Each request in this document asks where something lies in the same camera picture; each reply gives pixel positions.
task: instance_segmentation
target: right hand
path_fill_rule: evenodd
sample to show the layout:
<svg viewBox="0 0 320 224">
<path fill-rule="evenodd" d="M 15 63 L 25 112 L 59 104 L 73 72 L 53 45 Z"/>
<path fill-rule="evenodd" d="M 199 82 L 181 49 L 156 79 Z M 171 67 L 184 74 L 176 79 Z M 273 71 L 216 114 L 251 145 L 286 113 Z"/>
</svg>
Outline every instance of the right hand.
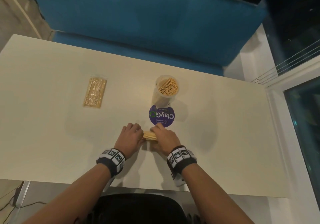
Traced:
<svg viewBox="0 0 320 224">
<path fill-rule="evenodd" d="M 181 145 L 176 134 L 171 130 L 167 130 L 161 123 L 157 123 L 150 130 L 155 133 L 158 140 L 158 143 L 155 143 L 153 148 L 165 156 L 169 156 L 175 147 Z"/>
</svg>

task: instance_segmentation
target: clear plastic container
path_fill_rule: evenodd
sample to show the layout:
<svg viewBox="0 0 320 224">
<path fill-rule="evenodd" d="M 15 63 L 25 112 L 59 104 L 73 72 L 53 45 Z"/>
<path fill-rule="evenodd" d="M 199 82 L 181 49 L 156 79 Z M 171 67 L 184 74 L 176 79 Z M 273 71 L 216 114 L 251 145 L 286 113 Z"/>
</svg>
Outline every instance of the clear plastic container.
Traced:
<svg viewBox="0 0 320 224">
<path fill-rule="evenodd" d="M 174 79 L 178 85 L 178 91 L 172 96 L 166 96 L 166 95 L 163 95 L 161 92 L 159 92 L 159 88 L 162 87 L 162 85 L 169 78 Z M 169 76 L 169 75 L 159 76 L 158 79 L 155 81 L 153 96 L 151 100 L 152 105 L 155 105 L 157 108 L 167 108 L 170 101 L 172 101 L 172 99 L 178 94 L 179 88 L 180 88 L 179 82 L 173 76 Z"/>
</svg>

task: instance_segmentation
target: forearm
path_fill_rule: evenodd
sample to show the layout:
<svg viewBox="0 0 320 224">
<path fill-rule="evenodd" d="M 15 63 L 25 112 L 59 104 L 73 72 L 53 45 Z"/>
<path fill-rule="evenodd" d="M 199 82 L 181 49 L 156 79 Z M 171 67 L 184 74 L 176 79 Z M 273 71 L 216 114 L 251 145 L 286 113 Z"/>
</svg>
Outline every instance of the forearm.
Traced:
<svg viewBox="0 0 320 224">
<path fill-rule="evenodd" d="M 229 195 L 197 164 L 182 171 L 194 202 L 208 224 L 253 224 Z"/>
<path fill-rule="evenodd" d="M 24 224 L 69 224 L 77 218 L 83 220 L 92 210 L 110 177 L 109 169 L 97 164 Z"/>
</svg>

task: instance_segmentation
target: hand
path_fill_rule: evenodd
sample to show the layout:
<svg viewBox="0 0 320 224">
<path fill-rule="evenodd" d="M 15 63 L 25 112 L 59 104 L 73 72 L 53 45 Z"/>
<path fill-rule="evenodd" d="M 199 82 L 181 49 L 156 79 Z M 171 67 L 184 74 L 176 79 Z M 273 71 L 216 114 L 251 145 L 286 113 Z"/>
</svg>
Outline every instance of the hand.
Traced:
<svg viewBox="0 0 320 224">
<path fill-rule="evenodd" d="M 141 126 L 129 123 L 127 126 L 123 126 L 114 148 L 122 151 L 125 158 L 129 159 L 145 142 L 142 137 L 143 130 Z"/>
<path fill-rule="evenodd" d="M 165 156 L 169 156 L 170 152 L 176 147 L 181 145 L 176 134 L 171 131 L 165 129 L 161 123 L 157 123 L 156 126 L 150 129 L 157 136 L 158 143 L 153 145 L 153 148 L 164 154 Z"/>
</svg>

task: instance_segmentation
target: left hand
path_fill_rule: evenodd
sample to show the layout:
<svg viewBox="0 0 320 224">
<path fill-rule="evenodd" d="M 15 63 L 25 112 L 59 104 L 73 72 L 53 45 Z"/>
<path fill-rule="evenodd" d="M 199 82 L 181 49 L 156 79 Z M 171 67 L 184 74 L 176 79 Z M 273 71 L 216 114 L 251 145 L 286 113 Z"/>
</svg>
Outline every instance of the left hand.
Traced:
<svg viewBox="0 0 320 224">
<path fill-rule="evenodd" d="M 126 159 L 129 159 L 145 142 L 142 137 L 141 126 L 129 123 L 127 126 L 123 126 L 114 148 L 122 151 Z"/>
</svg>

